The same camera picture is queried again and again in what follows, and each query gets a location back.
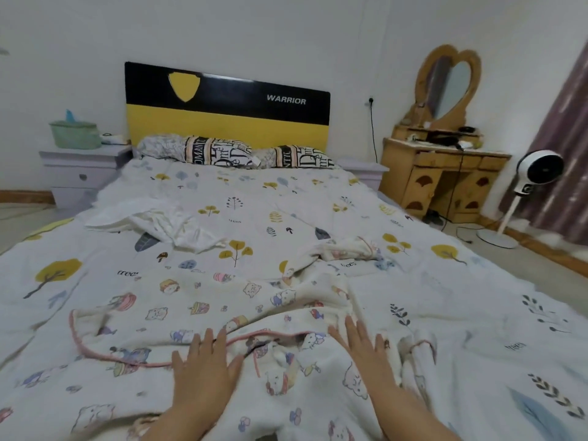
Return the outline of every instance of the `floor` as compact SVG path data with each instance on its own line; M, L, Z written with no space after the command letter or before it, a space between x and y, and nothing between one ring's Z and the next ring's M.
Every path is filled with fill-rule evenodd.
M53 206L0 204L0 253L34 230L60 218ZM461 226L472 228L458 229L461 238L472 241L472 244L468 244L471 250L513 275L531 281L537 290L568 303L579 313L588 316L588 278L525 247L502 249L486 244L476 236L475 229L479 227L476 224ZM445 233L455 236L456 228L457 225L448 223Z

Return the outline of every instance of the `left hand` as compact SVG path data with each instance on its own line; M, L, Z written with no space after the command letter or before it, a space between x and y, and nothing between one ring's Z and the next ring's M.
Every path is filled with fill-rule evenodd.
M177 351L172 353L173 404L184 415L194 418L205 431L219 420L237 386L243 356L236 356L226 364L226 330L220 330L213 344L212 329L208 328L204 341L196 334L186 362Z

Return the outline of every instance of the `pillow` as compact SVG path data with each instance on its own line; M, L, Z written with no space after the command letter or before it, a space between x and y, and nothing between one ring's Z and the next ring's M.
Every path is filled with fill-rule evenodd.
M191 136L186 140L185 161L190 164L223 167L254 167L258 159L251 148L240 140L225 140Z
M157 159L169 157L186 162L185 142L186 138L179 134L154 134L141 139L136 150L140 155L152 156Z
M271 149L255 150L254 155L261 161L259 169L301 168L338 169L339 166L320 150L298 145L282 145Z

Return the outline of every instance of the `forearm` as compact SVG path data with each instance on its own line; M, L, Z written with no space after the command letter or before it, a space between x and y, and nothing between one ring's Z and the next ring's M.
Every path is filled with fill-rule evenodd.
M459 441L410 392L400 387L372 396L371 401L382 431L397 441Z
M198 441L207 428L181 408L170 408L141 437L141 441Z

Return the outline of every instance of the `electric fan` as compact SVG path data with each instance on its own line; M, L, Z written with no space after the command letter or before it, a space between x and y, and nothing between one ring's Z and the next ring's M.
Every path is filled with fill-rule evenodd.
M490 229L480 229L477 231L478 237L486 243L505 249L514 249L518 246L518 241L508 235L504 235L504 230L511 219L520 199L533 191L533 186L549 184L555 181L563 173L563 158L551 150L538 150L529 153L517 164L518 183L515 186L514 197L511 207L504 215L502 224L498 231Z

